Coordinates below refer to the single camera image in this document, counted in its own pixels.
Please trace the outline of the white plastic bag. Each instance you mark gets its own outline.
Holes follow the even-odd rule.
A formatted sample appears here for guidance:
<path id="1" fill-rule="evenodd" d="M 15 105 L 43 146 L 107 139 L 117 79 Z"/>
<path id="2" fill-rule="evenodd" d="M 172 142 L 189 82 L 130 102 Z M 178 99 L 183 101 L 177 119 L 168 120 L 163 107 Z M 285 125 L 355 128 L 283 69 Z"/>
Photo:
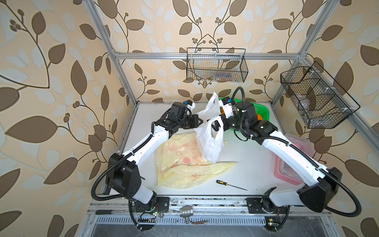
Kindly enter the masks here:
<path id="1" fill-rule="evenodd" d="M 194 129 L 202 157 L 213 164 L 224 146 L 224 122 L 220 114 L 219 98 L 214 92 L 205 109 L 197 113 L 203 124 Z"/>

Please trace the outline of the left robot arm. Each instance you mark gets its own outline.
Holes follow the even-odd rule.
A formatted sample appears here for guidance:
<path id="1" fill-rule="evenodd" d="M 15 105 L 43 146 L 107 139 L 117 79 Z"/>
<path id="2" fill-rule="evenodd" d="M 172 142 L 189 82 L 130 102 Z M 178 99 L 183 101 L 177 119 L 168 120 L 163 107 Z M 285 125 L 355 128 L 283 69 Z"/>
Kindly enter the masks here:
<path id="1" fill-rule="evenodd" d="M 129 151 L 119 155 L 114 153 L 108 161 L 108 168 L 96 179 L 91 188 L 91 197 L 96 201 L 107 201 L 115 198 L 128 200 L 129 215 L 134 225 L 140 231 L 145 229 L 136 221 L 132 214 L 132 204 L 140 204 L 144 212 L 151 213 L 159 209 L 157 194 L 142 185 L 139 165 L 179 129 L 194 129 L 203 124 L 197 114 L 185 115 L 181 118 L 167 113 L 151 124 L 150 133 Z M 100 182 L 105 179 L 106 184 L 117 192 L 116 195 L 101 197 L 96 194 Z"/>

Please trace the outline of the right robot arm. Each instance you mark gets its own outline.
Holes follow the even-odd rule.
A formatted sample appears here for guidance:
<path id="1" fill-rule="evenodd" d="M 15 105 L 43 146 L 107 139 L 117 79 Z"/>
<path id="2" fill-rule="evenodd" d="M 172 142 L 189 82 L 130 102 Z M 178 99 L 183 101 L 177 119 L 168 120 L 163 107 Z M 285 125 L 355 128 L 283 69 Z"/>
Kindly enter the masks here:
<path id="1" fill-rule="evenodd" d="M 302 179 L 303 184 L 292 189 L 268 189 L 261 199 L 262 210 L 273 213 L 275 209 L 286 206 L 305 206 L 314 212 L 328 210 L 344 217 L 357 217 L 362 211 L 361 203 L 356 195 L 341 182 L 342 173 L 337 168 L 327 168 L 320 164 L 299 147 L 288 140 L 278 128 L 268 120 L 258 118 L 255 106 L 246 102 L 242 87 L 238 87 L 234 94 L 242 95 L 242 101 L 224 97 L 218 99 L 221 115 L 213 126 L 216 131 L 232 129 L 240 132 L 243 141 L 256 141 L 258 144 L 272 151 L 288 164 Z M 355 210 L 343 212 L 328 206 L 328 203 L 337 194 L 344 190 L 352 199 Z"/>

